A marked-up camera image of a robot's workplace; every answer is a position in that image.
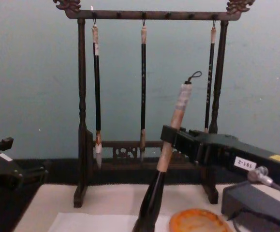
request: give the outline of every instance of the carved dragon finial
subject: carved dragon finial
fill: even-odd
[[[247,5],[251,6],[254,2],[255,0],[229,0],[226,8],[227,13],[233,15],[236,12],[247,12],[250,10]]]
[[[78,13],[80,12],[81,0],[53,0],[54,3],[59,2],[56,7],[60,10],[64,10],[66,13]]]

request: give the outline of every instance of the light blue wall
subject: light blue wall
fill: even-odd
[[[81,5],[95,10],[224,11],[226,2],[85,0]],[[142,22],[97,20],[97,25],[103,139],[138,140]],[[88,20],[87,125],[95,134],[91,26]],[[147,21],[147,139],[159,139],[180,84],[197,70],[204,76],[193,81],[183,126],[203,130],[211,26]],[[8,155],[77,157],[77,68],[76,20],[51,0],[0,0],[0,139],[15,139]],[[229,24],[218,126],[219,133],[280,153],[280,1],[257,0]]]

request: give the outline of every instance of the white label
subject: white label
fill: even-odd
[[[239,156],[236,157],[234,165],[236,167],[245,169],[247,171],[254,170],[256,168],[256,166],[257,166],[257,164],[255,162],[252,162],[252,161],[247,160],[247,159],[243,159],[243,158],[241,158]]]
[[[8,157],[7,155],[5,155],[4,153],[0,153],[0,157],[9,162],[12,161],[12,159],[10,157]]]
[[[99,44],[95,43],[95,55],[98,56],[99,55]]]

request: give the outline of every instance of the orange dish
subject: orange dish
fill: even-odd
[[[232,232],[216,214],[204,209],[188,209],[170,219],[170,232]]]

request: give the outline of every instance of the table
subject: table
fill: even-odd
[[[221,215],[222,190],[230,185],[217,185],[218,204],[210,204],[200,185],[164,186],[160,215],[171,216],[187,208],[203,208]],[[255,185],[280,201],[280,192]],[[93,215],[138,215],[148,185],[103,185],[88,187],[83,206],[73,207],[76,186],[43,185],[39,188],[14,232],[48,232],[57,214],[87,213]]]

